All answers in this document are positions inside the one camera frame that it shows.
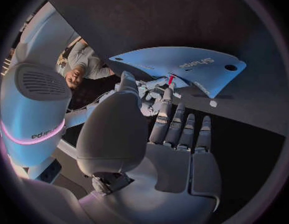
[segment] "robot finger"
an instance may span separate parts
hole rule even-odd
[[[205,116],[199,136],[196,143],[197,148],[204,148],[205,151],[210,151],[211,148],[211,118]]]
[[[149,141],[152,143],[161,144],[164,141],[164,137],[169,126],[169,118],[172,106],[172,95],[172,88],[167,88],[164,91],[159,114],[149,137]]]
[[[185,105],[179,103],[174,117],[170,123],[167,135],[164,140],[164,145],[176,147],[178,145],[179,137],[182,130],[183,118],[185,112]]]
[[[194,114],[191,113],[187,118],[185,127],[179,140],[179,145],[177,146],[178,150],[189,151],[192,148],[194,137],[194,125],[195,125],[195,116]]]

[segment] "screw hole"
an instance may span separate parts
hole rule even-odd
[[[234,65],[226,65],[224,68],[228,71],[237,71],[238,70],[237,66],[234,66]]]

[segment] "white robot body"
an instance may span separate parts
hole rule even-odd
[[[16,165],[35,166],[52,154],[70,99],[64,78],[54,70],[19,64],[6,73],[0,91],[0,127]]]

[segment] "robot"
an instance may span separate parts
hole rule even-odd
[[[168,77],[145,83],[126,71],[99,102],[66,113],[71,91],[55,63],[77,36],[47,3],[23,32],[2,80],[0,131],[15,170],[27,174],[23,187],[54,223],[207,222],[221,195],[210,117],[193,147],[195,116],[184,117],[180,103],[170,118],[173,96],[180,97],[176,78],[162,89]],[[151,134],[144,115],[157,115]],[[61,165],[51,155],[65,130],[81,123],[76,160],[94,191],[78,200],[52,185]]]

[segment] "blue panel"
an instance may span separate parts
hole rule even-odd
[[[110,60],[134,66],[154,78],[174,74],[181,78],[174,79],[177,88],[195,84],[210,98],[214,98],[246,67],[234,56],[192,47],[147,48],[114,56]]]

